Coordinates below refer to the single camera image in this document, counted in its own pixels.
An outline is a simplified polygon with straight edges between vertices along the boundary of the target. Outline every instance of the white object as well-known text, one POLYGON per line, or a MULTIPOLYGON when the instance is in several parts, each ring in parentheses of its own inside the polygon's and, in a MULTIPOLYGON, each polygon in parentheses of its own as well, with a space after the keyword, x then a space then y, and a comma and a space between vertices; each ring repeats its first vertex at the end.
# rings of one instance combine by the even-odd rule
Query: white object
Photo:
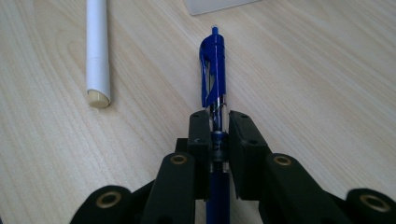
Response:
POLYGON ((192 16, 220 10, 226 7, 236 7, 259 0, 184 0, 184 3, 192 16))
POLYGON ((106 0, 87 0, 87 92, 90 106, 110 104, 106 0))

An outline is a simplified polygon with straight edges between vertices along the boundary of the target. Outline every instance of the wood grain surface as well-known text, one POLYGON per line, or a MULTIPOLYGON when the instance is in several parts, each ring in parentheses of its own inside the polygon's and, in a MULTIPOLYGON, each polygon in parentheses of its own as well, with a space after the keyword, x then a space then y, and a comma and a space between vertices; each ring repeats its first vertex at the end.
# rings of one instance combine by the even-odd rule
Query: wood grain surface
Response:
MULTIPOLYGON (((201 109, 198 50, 225 38, 228 109, 330 193, 396 200, 396 2, 261 0, 190 16, 182 0, 108 1, 112 104, 88 106, 85 1, 0 0, 0 217, 68 223, 96 189, 134 191, 201 109)), ((197 202, 196 223, 205 223, 197 202)), ((257 203, 233 223, 261 223, 257 203)))

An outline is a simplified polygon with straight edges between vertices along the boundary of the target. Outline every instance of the pen barrel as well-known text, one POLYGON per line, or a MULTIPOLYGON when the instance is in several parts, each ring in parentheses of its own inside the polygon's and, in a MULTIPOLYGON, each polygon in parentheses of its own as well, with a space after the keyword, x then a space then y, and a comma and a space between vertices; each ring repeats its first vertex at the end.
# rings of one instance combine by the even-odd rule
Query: pen barrel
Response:
POLYGON ((210 174, 210 200, 206 203, 206 224, 230 223, 230 175, 210 174))
POLYGON ((87 91, 110 101, 106 0, 87 0, 87 91))
POLYGON ((225 95, 221 95, 218 97, 217 101, 215 101, 209 107, 209 113, 212 118, 212 131, 227 131, 226 118, 227 114, 226 104, 225 104, 225 95))
POLYGON ((218 29, 204 39, 200 46, 202 70, 202 106, 216 105, 226 94, 224 38, 218 29))

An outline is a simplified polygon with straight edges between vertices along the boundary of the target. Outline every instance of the pen cap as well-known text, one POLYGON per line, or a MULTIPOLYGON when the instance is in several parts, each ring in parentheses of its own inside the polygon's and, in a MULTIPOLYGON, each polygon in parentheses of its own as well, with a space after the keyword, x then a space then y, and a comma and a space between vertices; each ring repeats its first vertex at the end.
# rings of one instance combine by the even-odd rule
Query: pen cap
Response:
POLYGON ((212 27, 212 35, 204 39, 199 57, 202 72, 202 106, 213 105, 226 93, 224 37, 212 27))
POLYGON ((111 98, 106 0, 87 0, 86 63, 87 92, 89 93, 90 105, 93 107, 97 107, 96 105, 108 105, 111 98))

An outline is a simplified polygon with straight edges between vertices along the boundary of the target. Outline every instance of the blue pen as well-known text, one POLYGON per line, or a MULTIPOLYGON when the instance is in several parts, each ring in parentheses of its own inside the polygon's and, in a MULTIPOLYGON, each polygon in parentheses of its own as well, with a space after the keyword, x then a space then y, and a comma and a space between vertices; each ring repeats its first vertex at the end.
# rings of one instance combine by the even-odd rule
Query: blue pen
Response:
POLYGON ((213 143, 210 198, 206 203, 207 224, 230 223, 224 60, 224 38, 214 26, 212 35, 204 39, 200 47, 202 106, 210 113, 213 143))

